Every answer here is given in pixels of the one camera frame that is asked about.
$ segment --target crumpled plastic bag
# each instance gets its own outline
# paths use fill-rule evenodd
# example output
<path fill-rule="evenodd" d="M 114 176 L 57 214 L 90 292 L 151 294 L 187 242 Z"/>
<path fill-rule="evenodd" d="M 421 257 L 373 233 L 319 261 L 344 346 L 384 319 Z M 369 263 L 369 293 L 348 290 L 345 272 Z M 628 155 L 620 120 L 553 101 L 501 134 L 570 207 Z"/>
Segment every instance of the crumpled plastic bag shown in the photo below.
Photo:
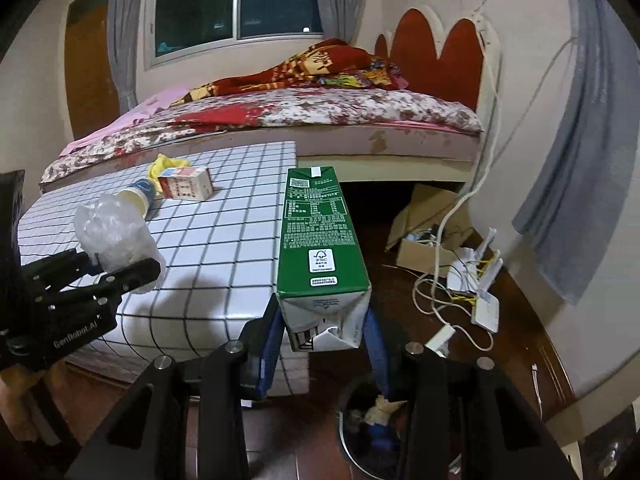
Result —
<path fill-rule="evenodd" d="M 164 280 L 166 262 L 136 207 L 113 195 L 103 195 L 78 206 L 74 217 L 76 237 L 94 263 L 115 272 L 146 258 L 160 263 L 160 276 L 133 291 L 145 294 Z"/>
<path fill-rule="evenodd" d="M 149 167 L 146 177 L 156 186 L 156 194 L 162 195 L 162 186 L 160 186 L 160 181 L 158 180 L 161 173 L 167 168 L 184 168 L 190 165 L 190 161 L 186 158 L 169 158 L 162 153 L 158 153 L 158 158 L 156 158 L 156 161 Z"/>

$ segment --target red blanket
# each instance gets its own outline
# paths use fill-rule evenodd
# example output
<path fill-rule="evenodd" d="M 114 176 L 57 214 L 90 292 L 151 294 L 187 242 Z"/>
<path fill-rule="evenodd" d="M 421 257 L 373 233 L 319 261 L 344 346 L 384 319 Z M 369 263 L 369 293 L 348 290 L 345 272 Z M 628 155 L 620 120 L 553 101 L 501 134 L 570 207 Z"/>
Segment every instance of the red blanket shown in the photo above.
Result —
<path fill-rule="evenodd" d="M 227 77 L 191 90 L 172 103 L 178 106 L 213 96 L 275 90 L 294 86 L 334 86 L 340 88 L 405 88 L 397 67 L 349 46 L 342 40 L 325 40 L 310 46 L 283 63 L 257 74 Z"/>

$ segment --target red headboard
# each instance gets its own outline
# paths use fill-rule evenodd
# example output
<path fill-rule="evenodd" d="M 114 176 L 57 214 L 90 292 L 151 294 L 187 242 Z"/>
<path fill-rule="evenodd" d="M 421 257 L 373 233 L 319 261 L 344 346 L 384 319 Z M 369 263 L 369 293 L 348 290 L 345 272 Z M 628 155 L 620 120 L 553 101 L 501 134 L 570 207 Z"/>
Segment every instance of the red headboard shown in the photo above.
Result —
<path fill-rule="evenodd" d="M 449 31 L 440 56 L 427 18 L 409 9 L 400 19 L 391 53 L 380 34 L 375 53 L 396 64 L 409 82 L 409 90 L 460 102 L 472 110 L 478 106 L 482 79 L 482 51 L 474 24 L 459 20 Z"/>

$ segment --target mattress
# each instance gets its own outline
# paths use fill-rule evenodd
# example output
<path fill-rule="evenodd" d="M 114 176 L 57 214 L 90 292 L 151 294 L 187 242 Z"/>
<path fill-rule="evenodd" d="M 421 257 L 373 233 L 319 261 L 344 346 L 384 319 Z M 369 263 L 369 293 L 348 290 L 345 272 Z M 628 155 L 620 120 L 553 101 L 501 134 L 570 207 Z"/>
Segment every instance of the mattress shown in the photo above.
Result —
<path fill-rule="evenodd" d="M 367 130 L 343 129 L 357 125 L 370 126 Z M 142 153 L 115 164 L 112 171 L 141 164 L 147 162 L 150 149 L 166 150 L 169 144 L 203 136 L 215 137 L 209 149 L 295 140 L 300 156 L 418 153 L 472 160 L 481 131 L 478 117 L 464 105 L 415 92 L 321 88 L 252 92 L 162 110 L 60 157 L 45 170 L 41 186 L 50 189 L 47 184 L 124 156 Z"/>

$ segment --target floral bedsheet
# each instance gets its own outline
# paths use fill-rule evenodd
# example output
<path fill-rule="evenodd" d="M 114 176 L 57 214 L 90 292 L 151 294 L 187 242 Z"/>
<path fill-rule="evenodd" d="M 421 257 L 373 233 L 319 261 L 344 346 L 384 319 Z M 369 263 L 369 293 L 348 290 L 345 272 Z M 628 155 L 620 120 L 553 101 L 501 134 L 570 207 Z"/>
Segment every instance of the floral bedsheet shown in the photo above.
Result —
<path fill-rule="evenodd" d="M 478 134 L 482 130 L 476 114 L 465 105 L 408 90 L 283 88 L 211 97 L 162 110 L 96 144 L 59 157 L 45 170 L 41 184 L 105 160 L 196 134 L 243 128 L 393 121 L 441 124 L 466 134 Z"/>

